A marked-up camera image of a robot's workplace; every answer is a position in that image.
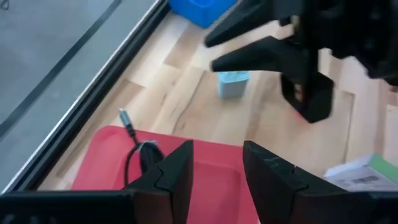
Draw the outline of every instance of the red tray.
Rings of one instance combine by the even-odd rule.
[[[185,140],[138,131],[139,140],[155,140],[165,155]],[[193,187],[188,224],[258,224],[258,216],[244,175],[241,146],[194,140]],[[124,128],[107,126],[90,142],[72,185],[73,190],[123,188],[127,152],[134,146]],[[130,181],[141,175],[139,155],[131,159]]]

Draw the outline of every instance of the black cable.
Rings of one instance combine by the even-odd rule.
[[[127,133],[130,135],[131,139],[134,141],[135,146],[129,151],[126,158],[126,163],[124,165],[124,186],[129,184],[129,166],[132,155],[137,151],[141,150],[140,153],[140,165],[141,173],[147,172],[151,167],[154,167],[158,162],[160,162],[164,155],[157,147],[156,143],[152,141],[139,142],[136,136],[136,130],[132,126],[129,116],[124,109],[120,109],[120,119],[126,128]]]
[[[140,143],[137,139],[136,130],[134,130],[134,128],[132,127],[132,123],[129,116],[127,115],[126,110],[120,108],[119,116],[124,128],[126,128],[127,133],[129,133],[130,138],[134,142],[134,147],[127,154],[126,163],[124,164],[124,186],[127,186],[129,184],[129,166],[131,157],[137,151],[137,149],[140,148],[142,143]]]

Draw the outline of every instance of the blue container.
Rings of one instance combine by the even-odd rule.
[[[235,2],[236,0],[169,0],[174,12],[203,28],[209,27]]]

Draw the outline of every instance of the barcode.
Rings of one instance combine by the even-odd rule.
[[[363,177],[363,178],[358,178],[355,180],[352,180],[354,184],[368,184],[373,181],[380,180],[380,178],[376,177],[375,175],[369,176],[369,177]]]

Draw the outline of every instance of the light blue cup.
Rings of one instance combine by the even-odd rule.
[[[218,94],[221,98],[242,97],[249,80],[249,72],[220,72]]]

